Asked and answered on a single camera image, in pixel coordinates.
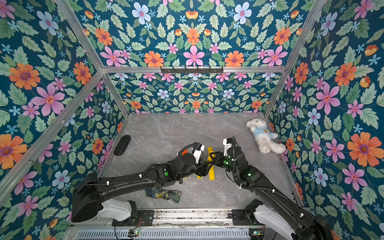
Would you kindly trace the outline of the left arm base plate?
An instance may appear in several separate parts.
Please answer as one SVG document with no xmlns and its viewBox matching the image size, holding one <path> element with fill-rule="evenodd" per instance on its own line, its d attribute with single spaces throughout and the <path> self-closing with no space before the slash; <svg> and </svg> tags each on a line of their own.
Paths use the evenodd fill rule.
<svg viewBox="0 0 384 240">
<path fill-rule="evenodd" d="M 155 211 L 153 210 L 138 210 L 127 220 L 119 222 L 113 220 L 113 227 L 150 227 L 154 220 Z"/>
</svg>

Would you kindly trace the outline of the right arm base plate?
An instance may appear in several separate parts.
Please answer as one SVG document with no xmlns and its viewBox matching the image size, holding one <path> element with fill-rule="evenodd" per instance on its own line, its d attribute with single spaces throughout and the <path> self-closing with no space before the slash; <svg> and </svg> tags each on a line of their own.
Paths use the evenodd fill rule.
<svg viewBox="0 0 384 240">
<path fill-rule="evenodd" d="M 256 224 L 253 213 L 247 210 L 232 210 L 228 217 L 232 219 L 234 226 L 253 226 Z"/>
</svg>

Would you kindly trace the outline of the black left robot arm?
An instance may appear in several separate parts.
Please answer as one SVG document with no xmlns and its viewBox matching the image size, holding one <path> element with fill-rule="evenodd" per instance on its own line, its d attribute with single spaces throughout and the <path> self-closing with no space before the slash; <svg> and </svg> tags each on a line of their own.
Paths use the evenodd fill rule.
<svg viewBox="0 0 384 240">
<path fill-rule="evenodd" d="M 186 153 L 166 163 L 151 164 L 135 174 L 102 178 L 96 173 L 90 174 L 73 192 L 71 221 L 80 223 L 96 217 L 107 210 L 104 202 L 120 195 L 172 186 L 193 174 L 204 177 L 212 166 L 213 163 L 206 160 L 196 163 L 195 156 Z"/>
</svg>

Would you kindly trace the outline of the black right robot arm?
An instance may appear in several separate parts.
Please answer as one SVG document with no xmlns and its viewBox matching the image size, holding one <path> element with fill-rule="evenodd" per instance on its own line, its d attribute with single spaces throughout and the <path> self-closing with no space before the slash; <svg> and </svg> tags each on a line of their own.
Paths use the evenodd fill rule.
<svg viewBox="0 0 384 240">
<path fill-rule="evenodd" d="M 245 208 L 249 223 L 271 228 L 286 240 L 331 240 L 330 224 L 323 216 L 314 216 L 284 195 L 256 167 L 250 165 L 242 151 L 236 156 L 222 152 L 210 153 L 213 164 L 232 173 L 239 187 L 258 198 Z"/>
</svg>

